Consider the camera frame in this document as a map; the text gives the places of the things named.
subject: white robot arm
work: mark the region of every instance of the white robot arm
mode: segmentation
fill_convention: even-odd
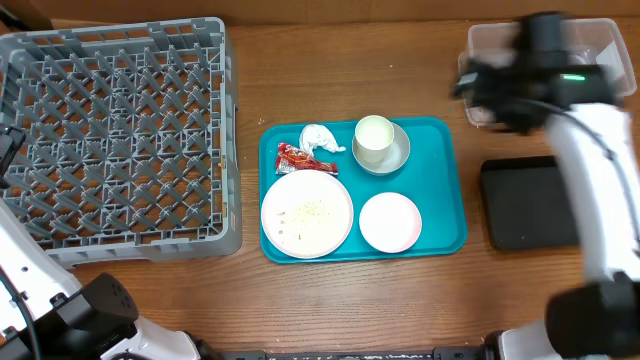
[[[471,60],[455,89],[513,132],[544,128],[585,258],[585,285],[552,297],[544,321],[490,337],[502,360],[640,354],[640,183],[630,119],[604,69],[570,63],[564,19],[523,18],[513,62]]]
[[[2,174],[22,143],[13,138],[16,133],[21,134],[13,128],[0,129]],[[214,359],[213,351],[201,340],[139,317],[135,303],[115,278],[103,274],[83,287],[45,254],[2,200],[0,275],[0,330],[7,338],[7,344],[0,347],[0,359],[38,357],[34,345],[18,336],[27,327],[22,311],[29,312],[35,322],[38,331],[29,330],[40,333],[37,348],[46,355],[103,360]],[[19,294],[17,299],[10,294],[10,286]],[[20,309],[20,302],[26,307]]]
[[[621,273],[640,281],[640,183],[629,116],[606,104],[574,105],[567,115],[582,125],[553,115],[544,129],[567,183],[585,281],[613,281]],[[502,333],[498,345],[502,360],[562,359],[542,320]]]

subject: gray plastic dish rack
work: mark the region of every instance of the gray plastic dish rack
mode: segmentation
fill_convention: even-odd
[[[218,18],[0,37],[5,203],[62,266],[242,243],[233,47]]]

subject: black cable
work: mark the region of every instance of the black cable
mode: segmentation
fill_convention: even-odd
[[[633,231],[635,232],[634,236],[635,236],[636,242],[640,243],[640,231],[639,231],[640,225],[638,225],[637,211],[636,211],[635,204],[633,202],[633,197],[631,196],[631,186],[629,186],[629,183],[627,182],[627,179],[624,176],[624,170],[622,170],[622,166],[620,165],[620,162],[618,162],[618,154],[607,146],[607,144],[604,142],[604,140],[602,140],[602,137],[598,133],[591,130],[591,128],[589,128],[587,125],[582,123],[575,116],[567,113],[567,111],[564,110],[563,108],[552,105],[552,104],[548,104],[543,101],[532,100],[532,99],[513,98],[513,100],[543,108],[553,114],[560,115],[563,118],[570,120],[572,124],[580,128],[580,130],[582,130],[585,134],[587,134],[591,139],[593,139],[593,141],[595,141],[598,144],[598,146],[602,148],[602,150],[604,151],[605,158],[611,161],[611,163],[613,164],[613,167],[616,170],[616,174],[620,179],[620,184],[622,185],[622,191],[624,193],[625,199],[627,200],[629,215],[631,216],[631,224],[633,226]]]
[[[130,352],[123,352],[113,355],[109,360],[150,360],[142,355],[136,355]]]
[[[8,28],[14,27],[20,31],[33,30],[29,26],[27,26],[24,21],[20,20],[20,18],[18,18],[16,15],[9,12],[9,10],[4,8],[2,5],[0,5],[0,20],[2,20],[2,22],[7,25]]]
[[[9,291],[9,295],[11,295],[11,299],[16,303],[20,313],[22,313],[22,317],[24,317],[24,322],[27,325],[27,332],[29,333],[29,337],[31,338],[31,352],[33,353],[33,357],[35,360],[42,359],[42,350],[40,349],[40,343],[38,342],[38,335],[36,334],[36,328],[33,324],[33,317],[31,316],[31,312],[29,311],[29,307],[24,302],[22,295],[18,292],[15,285],[9,279],[7,273],[4,272],[2,266],[0,266],[0,282],[4,284]]]

